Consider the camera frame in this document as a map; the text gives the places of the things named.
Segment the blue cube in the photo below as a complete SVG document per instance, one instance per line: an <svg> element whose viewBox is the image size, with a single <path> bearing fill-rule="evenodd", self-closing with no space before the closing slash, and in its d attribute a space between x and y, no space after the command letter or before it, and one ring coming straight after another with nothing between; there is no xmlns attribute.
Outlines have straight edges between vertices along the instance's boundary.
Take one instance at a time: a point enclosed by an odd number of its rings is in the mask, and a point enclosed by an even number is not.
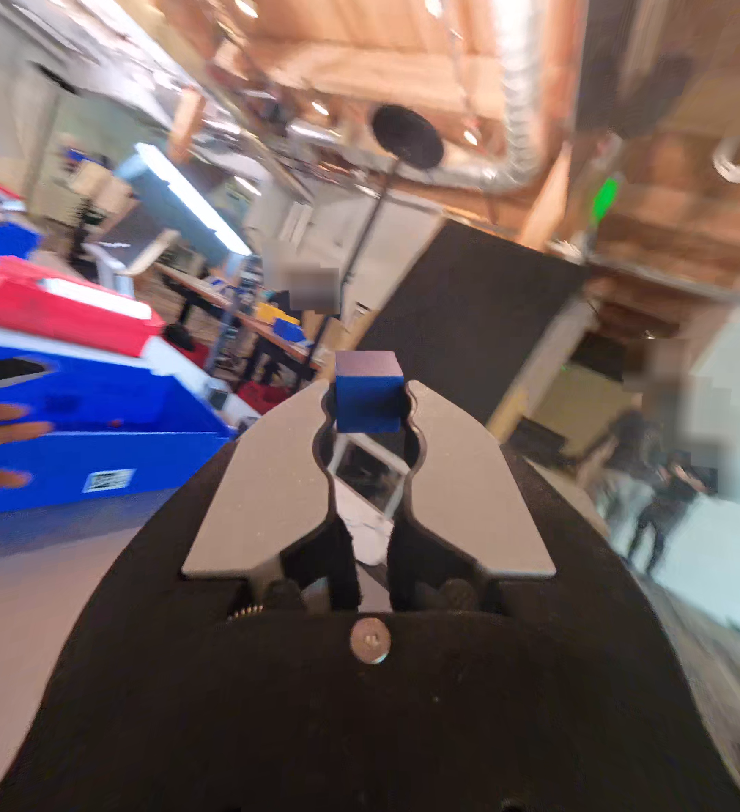
<svg viewBox="0 0 740 812"><path fill-rule="evenodd" d="M335 425L341 434L396 433L405 413L405 380L392 351L337 351Z"/></svg>

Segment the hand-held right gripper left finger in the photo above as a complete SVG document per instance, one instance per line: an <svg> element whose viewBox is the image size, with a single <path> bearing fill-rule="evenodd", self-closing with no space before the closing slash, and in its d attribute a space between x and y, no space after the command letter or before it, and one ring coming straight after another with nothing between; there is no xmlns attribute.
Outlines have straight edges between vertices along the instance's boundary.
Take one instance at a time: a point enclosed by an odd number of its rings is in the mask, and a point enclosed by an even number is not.
<svg viewBox="0 0 740 812"><path fill-rule="evenodd" d="M182 566L189 579L283 578L281 554L320 528L329 480L314 455L330 385L315 381L239 439Z"/></svg>

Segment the red storage bin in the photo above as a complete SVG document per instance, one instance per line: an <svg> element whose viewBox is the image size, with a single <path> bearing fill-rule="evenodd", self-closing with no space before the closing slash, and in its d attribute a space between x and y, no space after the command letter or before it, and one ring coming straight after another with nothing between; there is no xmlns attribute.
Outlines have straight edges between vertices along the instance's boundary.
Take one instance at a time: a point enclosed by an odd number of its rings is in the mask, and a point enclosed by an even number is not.
<svg viewBox="0 0 740 812"><path fill-rule="evenodd" d="M0 328L133 358L142 355L150 339L162 334L165 323L150 306L149 321L97 310L45 292L37 283L49 277L102 288L23 259L1 257Z"/></svg>

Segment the studio light panel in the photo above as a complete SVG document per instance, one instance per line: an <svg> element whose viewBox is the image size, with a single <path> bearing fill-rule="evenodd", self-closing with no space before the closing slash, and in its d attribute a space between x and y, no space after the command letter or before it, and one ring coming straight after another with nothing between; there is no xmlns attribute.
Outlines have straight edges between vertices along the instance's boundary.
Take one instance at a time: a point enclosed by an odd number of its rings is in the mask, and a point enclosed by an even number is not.
<svg viewBox="0 0 740 812"><path fill-rule="evenodd" d="M145 212L162 228L176 230L190 248L213 264L230 255L246 258L254 254L240 229L158 146L135 143L113 175L131 186Z"/></svg>

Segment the silver air duct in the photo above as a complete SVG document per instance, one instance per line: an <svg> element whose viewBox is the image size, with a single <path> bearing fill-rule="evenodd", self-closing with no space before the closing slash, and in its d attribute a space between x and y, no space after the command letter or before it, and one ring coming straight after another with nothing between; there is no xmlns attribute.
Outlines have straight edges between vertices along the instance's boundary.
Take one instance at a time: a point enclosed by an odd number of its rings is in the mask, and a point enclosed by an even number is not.
<svg viewBox="0 0 740 812"><path fill-rule="evenodd" d="M527 188L543 168L546 147L540 114L548 2L495 1L491 6L498 83L505 101L504 153L492 156L458 149L435 169L400 169L406 180L500 196Z"/></svg>

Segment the black panel board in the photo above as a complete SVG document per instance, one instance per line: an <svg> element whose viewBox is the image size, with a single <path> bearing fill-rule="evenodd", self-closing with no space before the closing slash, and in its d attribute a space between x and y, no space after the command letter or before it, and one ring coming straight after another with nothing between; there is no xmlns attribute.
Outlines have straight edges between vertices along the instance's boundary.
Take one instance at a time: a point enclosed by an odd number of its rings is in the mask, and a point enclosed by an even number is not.
<svg viewBox="0 0 740 812"><path fill-rule="evenodd" d="M551 322L592 275L579 265L446 220L359 340L488 422Z"/></svg>

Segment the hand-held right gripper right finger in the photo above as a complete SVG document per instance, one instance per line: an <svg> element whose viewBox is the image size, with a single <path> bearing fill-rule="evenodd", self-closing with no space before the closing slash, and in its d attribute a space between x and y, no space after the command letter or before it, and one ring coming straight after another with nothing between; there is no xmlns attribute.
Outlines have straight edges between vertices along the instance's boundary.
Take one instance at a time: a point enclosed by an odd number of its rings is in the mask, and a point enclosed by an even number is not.
<svg viewBox="0 0 740 812"><path fill-rule="evenodd" d="M557 569L497 439L419 381L405 386L418 452L403 506L419 530L499 577L549 579Z"/></svg>

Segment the white flat slab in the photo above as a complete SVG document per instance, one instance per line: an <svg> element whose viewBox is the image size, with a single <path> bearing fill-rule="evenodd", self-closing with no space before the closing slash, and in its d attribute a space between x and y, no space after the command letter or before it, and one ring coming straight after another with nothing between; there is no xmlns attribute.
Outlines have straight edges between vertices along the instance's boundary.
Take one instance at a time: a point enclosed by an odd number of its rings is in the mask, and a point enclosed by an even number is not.
<svg viewBox="0 0 740 812"><path fill-rule="evenodd" d="M97 310L139 321L149 321L152 318L152 309L147 304L104 288L91 287L71 279L52 277L40 279L37 284L52 296L68 299Z"/></svg>

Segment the large blue storage bin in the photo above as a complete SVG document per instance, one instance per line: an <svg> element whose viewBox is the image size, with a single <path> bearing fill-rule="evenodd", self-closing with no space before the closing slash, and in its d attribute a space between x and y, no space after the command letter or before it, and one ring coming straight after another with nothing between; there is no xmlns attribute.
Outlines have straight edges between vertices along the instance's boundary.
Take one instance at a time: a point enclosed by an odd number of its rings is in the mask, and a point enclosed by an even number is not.
<svg viewBox="0 0 740 812"><path fill-rule="evenodd" d="M53 432L0 446L0 469L30 482L0 490L0 513L176 489L232 437L232 429L171 375L109 360L0 346L50 368L0 389Z"/></svg>

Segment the white framed glass panel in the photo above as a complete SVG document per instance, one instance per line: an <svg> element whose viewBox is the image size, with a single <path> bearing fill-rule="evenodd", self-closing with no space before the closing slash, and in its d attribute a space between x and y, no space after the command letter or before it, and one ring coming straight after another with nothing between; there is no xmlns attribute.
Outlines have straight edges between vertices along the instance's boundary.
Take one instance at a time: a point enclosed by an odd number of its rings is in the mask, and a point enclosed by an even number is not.
<svg viewBox="0 0 740 812"><path fill-rule="evenodd" d="M334 432L332 476L392 520L403 498L409 466L364 433Z"/></svg>

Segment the green exit sign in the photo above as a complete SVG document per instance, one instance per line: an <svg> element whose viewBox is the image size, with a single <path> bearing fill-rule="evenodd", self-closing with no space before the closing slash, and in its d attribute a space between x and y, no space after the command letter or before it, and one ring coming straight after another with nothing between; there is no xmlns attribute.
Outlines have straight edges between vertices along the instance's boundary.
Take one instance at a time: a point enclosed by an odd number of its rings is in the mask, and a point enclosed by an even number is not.
<svg viewBox="0 0 740 812"><path fill-rule="evenodd" d="M589 224L592 227L598 226L612 208L618 197L622 181L623 175L613 174L608 176L596 191L589 207Z"/></svg>

